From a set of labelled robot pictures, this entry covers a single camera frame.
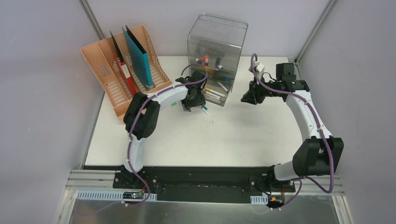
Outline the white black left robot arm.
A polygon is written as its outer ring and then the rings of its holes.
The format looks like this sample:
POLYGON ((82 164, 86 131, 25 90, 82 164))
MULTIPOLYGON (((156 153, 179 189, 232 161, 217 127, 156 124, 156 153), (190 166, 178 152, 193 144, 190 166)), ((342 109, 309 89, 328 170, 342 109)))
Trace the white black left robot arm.
POLYGON ((207 74, 195 71, 186 77, 179 77, 173 84, 163 90, 144 94, 136 93, 132 99, 123 122, 129 136, 127 159, 122 169, 124 182, 132 189, 142 184, 142 175, 138 172, 143 168, 141 156, 144 139, 148 138, 157 125, 161 109, 180 101, 184 111, 205 105, 205 97, 201 92, 206 85, 207 74))

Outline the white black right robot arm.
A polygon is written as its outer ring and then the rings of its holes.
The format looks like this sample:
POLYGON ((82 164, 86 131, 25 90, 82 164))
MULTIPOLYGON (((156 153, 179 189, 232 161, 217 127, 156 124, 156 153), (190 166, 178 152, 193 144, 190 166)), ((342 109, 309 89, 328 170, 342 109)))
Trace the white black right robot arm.
POLYGON ((299 127, 302 145, 291 161, 274 165, 265 185, 271 191, 279 190, 284 181, 329 175, 334 177, 344 142, 334 137, 323 124, 313 104, 310 88, 304 80, 298 80, 292 63, 276 65, 276 79, 265 82, 264 65, 253 61, 249 68, 254 79, 241 101, 253 105, 261 104, 264 99, 280 97, 291 109, 299 127))

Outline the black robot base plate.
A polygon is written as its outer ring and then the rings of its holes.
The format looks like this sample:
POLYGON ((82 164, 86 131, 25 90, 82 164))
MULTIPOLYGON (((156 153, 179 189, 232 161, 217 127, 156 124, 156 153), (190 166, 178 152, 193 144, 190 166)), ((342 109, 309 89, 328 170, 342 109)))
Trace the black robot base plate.
POLYGON ((290 181, 278 181, 273 167, 143 167, 137 175, 120 168, 115 189, 145 189, 158 201, 250 203, 252 196, 294 193, 290 181))

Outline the white marker purple cap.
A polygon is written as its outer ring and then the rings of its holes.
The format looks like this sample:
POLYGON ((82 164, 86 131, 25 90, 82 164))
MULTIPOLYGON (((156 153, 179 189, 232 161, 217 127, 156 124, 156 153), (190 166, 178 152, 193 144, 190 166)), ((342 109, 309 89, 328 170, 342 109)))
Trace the white marker purple cap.
POLYGON ((223 100, 221 97, 216 97, 216 96, 212 96, 212 95, 208 95, 208 94, 205 94, 205 96, 213 98, 213 99, 218 100, 220 102, 225 102, 225 100, 223 100))

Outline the teal folder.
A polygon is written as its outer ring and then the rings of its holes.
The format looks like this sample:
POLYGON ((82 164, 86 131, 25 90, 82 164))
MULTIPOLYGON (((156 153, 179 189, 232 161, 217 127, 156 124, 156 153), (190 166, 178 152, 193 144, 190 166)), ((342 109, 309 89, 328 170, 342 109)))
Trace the teal folder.
POLYGON ((122 30, 134 73, 144 89, 149 91, 154 87, 154 83, 151 76, 148 53, 127 25, 122 30))

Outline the white marker yellow caps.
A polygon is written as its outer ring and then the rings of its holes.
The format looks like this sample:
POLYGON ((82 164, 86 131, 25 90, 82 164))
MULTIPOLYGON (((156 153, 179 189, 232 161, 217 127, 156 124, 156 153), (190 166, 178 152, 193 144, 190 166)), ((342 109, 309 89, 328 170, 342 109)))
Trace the white marker yellow caps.
POLYGON ((218 96, 220 96, 220 97, 223 97, 223 98, 226 97, 225 94, 222 94, 222 93, 220 93, 220 92, 214 91, 214 90, 212 90, 212 89, 210 89, 210 88, 205 88, 205 90, 208 91, 208 92, 211 92, 211 93, 213 93, 213 94, 216 94, 216 95, 218 95, 218 96))

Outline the smoked clear drawer box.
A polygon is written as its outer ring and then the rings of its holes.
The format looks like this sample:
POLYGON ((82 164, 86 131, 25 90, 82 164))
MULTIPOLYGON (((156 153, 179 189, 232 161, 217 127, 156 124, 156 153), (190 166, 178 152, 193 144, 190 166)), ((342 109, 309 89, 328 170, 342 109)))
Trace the smoked clear drawer box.
POLYGON ((200 14, 193 27, 191 28, 187 39, 187 52, 189 57, 190 73, 195 71, 207 74, 207 83, 205 88, 225 94, 225 102, 220 102, 213 98, 205 96, 206 101, 224 106, 228 94, 233 90, 242 47, 245 41, 248 23, 243 20, 232 19, 220 15, 200 14), (208 55, 208 66, 197 64, 196 58, 200 59, 208 55), (215 68, 215 61, 220 57, 219 65, 222 69, 215 68), (215 74, 207 72, 206 68, 216 69, 215 74), (233 79, 232 83, 226 83, 225 78, 233 79), (221 82, 227 89, 225 92, 217 82, 221 82))

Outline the red orange small bottle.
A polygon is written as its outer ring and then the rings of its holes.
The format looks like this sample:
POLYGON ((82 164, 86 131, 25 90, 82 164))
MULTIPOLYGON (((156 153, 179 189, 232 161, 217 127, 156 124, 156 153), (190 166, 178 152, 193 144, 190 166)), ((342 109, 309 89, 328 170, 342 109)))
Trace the red orange small bottle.
POLYGON ((208 57, 209 57, 208 55, 203 56, 203 57, 200 58, 200 61, 205 61, 208 57))

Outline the dark blue small bottle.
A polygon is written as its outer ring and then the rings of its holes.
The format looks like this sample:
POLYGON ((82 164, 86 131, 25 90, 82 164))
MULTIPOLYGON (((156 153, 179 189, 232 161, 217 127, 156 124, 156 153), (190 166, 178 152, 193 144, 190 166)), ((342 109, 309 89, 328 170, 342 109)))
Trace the dark blue small bottle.
POLYGON ((219 68, 219 63, 220 63, 221 58, 217 57, 216 61, 215 61, 215 68, 219 68))

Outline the white marker green cap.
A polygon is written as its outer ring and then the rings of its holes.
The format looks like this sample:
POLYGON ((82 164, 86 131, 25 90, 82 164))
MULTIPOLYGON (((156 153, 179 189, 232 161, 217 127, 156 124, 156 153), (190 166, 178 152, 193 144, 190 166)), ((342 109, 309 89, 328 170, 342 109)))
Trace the white marker green cap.
POLYGON ((217 82, 217 84, 218 84, 225 92, 228 92, 228 89, 227 89, 221 82, 217 82))

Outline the white marker brown cap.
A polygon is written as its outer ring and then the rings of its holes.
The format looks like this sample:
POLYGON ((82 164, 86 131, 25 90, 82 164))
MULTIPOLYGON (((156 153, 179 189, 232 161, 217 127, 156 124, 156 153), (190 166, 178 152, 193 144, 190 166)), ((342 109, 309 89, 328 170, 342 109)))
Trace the white marker brown cap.
POLYGON ((216 97, 220 97, 220 96, 218 96, 218 95, 216 95, 216 94, 213 94, 213 93, 211 93, 211 92, 208 92, 208 91, 202 91, 202 93, 203 93, 203 94, 212 95, 212 96, 216 96, 216 97))

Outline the red folder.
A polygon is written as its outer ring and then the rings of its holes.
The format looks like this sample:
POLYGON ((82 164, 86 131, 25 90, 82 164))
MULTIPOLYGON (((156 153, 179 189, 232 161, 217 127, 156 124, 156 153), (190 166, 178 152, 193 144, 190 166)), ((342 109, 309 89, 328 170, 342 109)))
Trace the red folder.
POLYGON ((137 90, 135 87, 135 83, 132 79, 131 72, 130 72, 130 70, 127 66, 127 63, 121 53, 121 50, 114 38, 114 35, 112 34, 112 32, 110 32, 110 34, 111 34, 111 43, 113 44, 113 56, 116 61, 116 65, 119 69, 121 77, 122 77, 124 83, 126 84, 130 94, 132 96, 134 96, 137 93, 137 90))

